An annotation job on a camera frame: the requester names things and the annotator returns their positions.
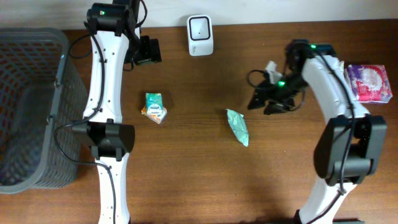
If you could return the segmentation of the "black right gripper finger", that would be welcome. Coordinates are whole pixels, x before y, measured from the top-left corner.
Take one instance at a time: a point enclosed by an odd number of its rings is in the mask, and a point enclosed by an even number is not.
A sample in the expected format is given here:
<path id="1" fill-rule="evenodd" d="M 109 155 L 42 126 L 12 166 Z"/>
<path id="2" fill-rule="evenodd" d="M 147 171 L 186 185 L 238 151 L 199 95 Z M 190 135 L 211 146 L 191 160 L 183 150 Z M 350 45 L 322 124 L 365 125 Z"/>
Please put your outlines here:
<path id="1" fill-rule="evenodd" d="M 254 95 L 248 104 L 248 110 L 256 110 L 259 108 L 263 108 L 266 105 L 266 101 L 267 101 L 266 97 L 263 97 L 261 95 Z"/>
<path id="2" fill-rule="evenodd" d="M 294 109 L 294 104 L 283 104 L 283 103 L 276 103 L 270 102 L 264 109 L 264 114 L 272 115 L 272 114 L 282 114 L 288 113 Z"/>

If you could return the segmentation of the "green wipes pack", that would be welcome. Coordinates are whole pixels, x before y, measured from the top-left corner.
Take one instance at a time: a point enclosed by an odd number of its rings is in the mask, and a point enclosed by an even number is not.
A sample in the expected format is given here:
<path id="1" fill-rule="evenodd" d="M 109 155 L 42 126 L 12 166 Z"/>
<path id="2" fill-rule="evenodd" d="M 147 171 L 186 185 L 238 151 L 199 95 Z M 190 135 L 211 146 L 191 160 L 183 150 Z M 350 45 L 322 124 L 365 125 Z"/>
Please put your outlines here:
<path id="1" fill-rule="evenodd" d="M 226 110 L 229 126 L 237 140 L 245 147 L 249 145 L 249 132 L 244 120 L 244 115 L 234 110 Z"/>

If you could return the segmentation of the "teal Kleenex tissue pack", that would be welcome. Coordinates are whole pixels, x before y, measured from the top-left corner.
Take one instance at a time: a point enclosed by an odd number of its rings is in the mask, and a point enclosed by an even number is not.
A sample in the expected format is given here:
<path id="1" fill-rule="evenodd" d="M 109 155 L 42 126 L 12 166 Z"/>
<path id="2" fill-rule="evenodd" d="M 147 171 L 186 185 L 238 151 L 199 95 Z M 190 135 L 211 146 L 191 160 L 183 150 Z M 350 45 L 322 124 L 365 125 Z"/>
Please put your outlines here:
<path id="1" fill-rule="evenodd" d="M 160 93 L 146 93 L 146 111 L 149 115 L 158 115 L 163 112 L 163 101 Z"/>

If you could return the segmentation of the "orange tissue pack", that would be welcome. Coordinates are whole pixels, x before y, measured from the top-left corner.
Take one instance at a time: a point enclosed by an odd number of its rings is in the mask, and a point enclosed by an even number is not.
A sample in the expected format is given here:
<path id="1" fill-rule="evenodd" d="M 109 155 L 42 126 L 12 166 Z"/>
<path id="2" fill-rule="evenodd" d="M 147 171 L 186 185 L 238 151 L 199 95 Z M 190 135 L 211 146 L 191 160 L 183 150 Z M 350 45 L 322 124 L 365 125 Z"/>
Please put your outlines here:
<path id="1" fill-rule="evenodd" d="M 160 124 L 161 122 L 163 122 L 164 118 L 167 115 L 167 109 L 166 109 L 166 107 L 164 107 L 161 114 L 147 114 L 146 106 L 144 106 L 143 109 L 141 109 L 141 114 L 143 114 L 144 116 L 146 116 L 153 122 Z"/>

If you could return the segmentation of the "red purple tissue pack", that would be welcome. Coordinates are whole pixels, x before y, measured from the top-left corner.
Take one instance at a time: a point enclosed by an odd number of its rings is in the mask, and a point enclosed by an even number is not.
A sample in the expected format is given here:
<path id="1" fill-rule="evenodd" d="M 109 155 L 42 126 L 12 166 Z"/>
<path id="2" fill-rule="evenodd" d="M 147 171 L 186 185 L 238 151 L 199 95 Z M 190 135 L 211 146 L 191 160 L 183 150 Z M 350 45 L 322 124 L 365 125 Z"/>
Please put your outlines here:
<path id="1" fill-rule="evenodd" d="M 348 65 L 345 78 L 361 103 L 388 103 L 392 98 L 386 68 L 383 65 Z"/>

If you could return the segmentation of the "white Pantene tube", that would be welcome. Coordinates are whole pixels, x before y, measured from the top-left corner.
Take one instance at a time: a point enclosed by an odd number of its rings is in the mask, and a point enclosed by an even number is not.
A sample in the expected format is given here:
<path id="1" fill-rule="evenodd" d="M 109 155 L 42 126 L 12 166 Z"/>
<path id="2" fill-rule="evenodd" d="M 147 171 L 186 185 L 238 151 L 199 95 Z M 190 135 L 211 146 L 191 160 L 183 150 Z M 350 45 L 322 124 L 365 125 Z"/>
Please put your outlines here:
<path id="1" fill-rule="evenodd" d="M 340 61 L 339 62 L 339 67 L 338 67 L 338 72 L 342 75 L 344 75 L 344 71 L 345 71 L 345 62 L 344 61 Z"/>

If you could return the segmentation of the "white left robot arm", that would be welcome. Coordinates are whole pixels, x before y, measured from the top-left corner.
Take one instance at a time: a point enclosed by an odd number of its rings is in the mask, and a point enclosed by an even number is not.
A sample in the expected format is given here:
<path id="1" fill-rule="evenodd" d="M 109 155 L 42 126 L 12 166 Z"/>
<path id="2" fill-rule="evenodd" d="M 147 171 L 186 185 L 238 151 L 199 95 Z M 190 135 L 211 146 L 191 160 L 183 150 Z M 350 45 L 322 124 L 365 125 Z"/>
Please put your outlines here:
<path id="1" fill-rule="evenodd" d="M 94 3 L 84 23 L 93 56 L 88 101 L 83 119 L 72 131 L 94 157 L 100 190 L 100 223 L 130 223 L 126 171 L 134 147 L 135 128 L 123 124 L 121 88 L 124 66 L 161 62 L 159 41 L 141 35 L 144 1 Z"/>

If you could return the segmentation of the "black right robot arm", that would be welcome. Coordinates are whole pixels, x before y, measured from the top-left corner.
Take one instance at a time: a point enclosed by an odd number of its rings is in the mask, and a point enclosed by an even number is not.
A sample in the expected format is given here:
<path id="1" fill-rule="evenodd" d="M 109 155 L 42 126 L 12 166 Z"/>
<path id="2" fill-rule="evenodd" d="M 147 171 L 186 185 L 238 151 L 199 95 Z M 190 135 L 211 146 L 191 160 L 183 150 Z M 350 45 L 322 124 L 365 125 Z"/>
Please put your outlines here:
<path id="1" fill-rule="evenodd" d="M 272 63 L 262 70 L 264 80 L 253 85 L 248 109 L 262 108 L 266 115 L 292 112 L 294 97 L 312 89 L 326 126 L 313 153 L 317 179 L 291 222 L 334 223 L 348 194 L 375 173 L 387 124 L 355 98 L 330 44 L 295 39 L 285 48 L 284 67 L 290 74 L 277 72 Z"/>

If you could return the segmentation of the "white barcode scanner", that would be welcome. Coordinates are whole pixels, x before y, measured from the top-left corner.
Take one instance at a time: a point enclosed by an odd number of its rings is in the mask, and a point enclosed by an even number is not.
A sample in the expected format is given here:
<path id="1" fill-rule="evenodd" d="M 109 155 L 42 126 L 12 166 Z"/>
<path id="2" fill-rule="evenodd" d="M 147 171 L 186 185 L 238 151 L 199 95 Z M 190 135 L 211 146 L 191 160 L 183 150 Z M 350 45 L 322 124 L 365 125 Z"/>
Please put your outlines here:
<path id="1" fill-rule="evenodd" d="M 211 55 L 214 51 L 211 18 L 194 15 L 187 19 L 188 50 L 192 57 Z"/>

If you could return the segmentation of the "grey plastic basket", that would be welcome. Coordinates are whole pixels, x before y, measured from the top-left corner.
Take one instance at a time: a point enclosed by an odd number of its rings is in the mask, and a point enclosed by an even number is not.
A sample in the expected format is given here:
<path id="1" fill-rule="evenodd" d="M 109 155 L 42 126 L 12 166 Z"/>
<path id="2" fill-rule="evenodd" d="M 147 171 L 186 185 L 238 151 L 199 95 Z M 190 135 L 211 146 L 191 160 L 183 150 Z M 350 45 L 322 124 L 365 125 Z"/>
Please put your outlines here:
<path id="1" fill-rule="evenodd" d="M 1 193 L 58 189 L 77 176 L 86 87 L 57 29 L 1 30 Z"/>

